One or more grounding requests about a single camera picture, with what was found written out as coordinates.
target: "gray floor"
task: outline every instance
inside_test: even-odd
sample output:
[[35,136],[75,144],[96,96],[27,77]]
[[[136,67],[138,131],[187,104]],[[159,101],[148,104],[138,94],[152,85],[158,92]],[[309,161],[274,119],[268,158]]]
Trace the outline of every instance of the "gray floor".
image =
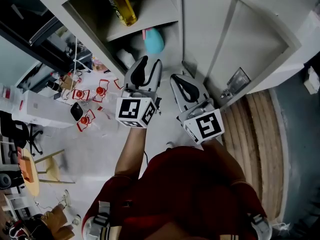
[[288,142],[289,185],[285,223],[305,218],[320,187],[320,95],[303,85],[304,72],[275,87]]

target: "bottle cap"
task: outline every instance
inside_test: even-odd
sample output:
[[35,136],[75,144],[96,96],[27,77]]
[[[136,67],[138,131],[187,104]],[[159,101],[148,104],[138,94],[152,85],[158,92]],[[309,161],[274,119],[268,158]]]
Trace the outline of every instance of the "bottle cap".
[[76,92],[76,96],[77,96],[78,98],[81,98],[81,97],[83,96],[83,91],[82,91],[82,90],[78,90],[78,91]]
[[87,117],[83,116],[81,117],[80,122],[84,125],[87,125],[89,123],[89,120]]
[[103,95],[104,92],[105,92],[105,89],[102,88],[102,87],[98,87],[98,88],[96,89],[96,93],[99,94],[99,95]]

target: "white box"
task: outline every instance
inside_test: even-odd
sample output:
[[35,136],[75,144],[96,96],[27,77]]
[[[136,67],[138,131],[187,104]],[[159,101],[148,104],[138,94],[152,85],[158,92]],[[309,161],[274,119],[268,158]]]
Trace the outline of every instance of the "white box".
[[147,128],[156,110],[149,97],[119,97],[115,119],[126,127]]
[[197,144],[210,140],[225,132],[219,109],[205,112],[202,115],[185,120],[183,122],[183,128]]
[[71,106],[27,90],[20,110],[12,113],[12,120],[41,126],[67,128],[76,124]]

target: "desk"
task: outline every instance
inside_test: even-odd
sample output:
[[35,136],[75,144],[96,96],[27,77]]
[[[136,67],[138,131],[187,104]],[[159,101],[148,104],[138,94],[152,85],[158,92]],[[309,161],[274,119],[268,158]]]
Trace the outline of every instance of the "desk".
[[35,161],[34,161],[32,155],[30,154],[29,150],[27,150],[26,148],[23,149],[23,158],[31,161],[31,171],[32,171],[32,176],[33,176],[33,182],[30,183],[29,181],[25,180],[24,178],[23,178],[23,181],[24,181],[26,188],[31,193],[31,195],[36,197],[37,195],[39,195],[39,182],[40,182],[40,180],[38,177],[38,171],[36,168]]

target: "red shirt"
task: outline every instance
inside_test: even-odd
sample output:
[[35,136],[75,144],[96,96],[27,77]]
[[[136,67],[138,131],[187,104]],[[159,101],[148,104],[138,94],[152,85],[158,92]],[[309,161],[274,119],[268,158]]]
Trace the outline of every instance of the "red shirt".
[[170,221],[191,236],[257,239],[247,214],[266,214],[256,192],[246,183],[230,186],[217,172],[215,158],[193,147],[176,147],[155,156],[138,180],[112,177],[86,213],[82,228],[104,201],[110,202],[111,226],[122,226],[120,240],[142,240]]

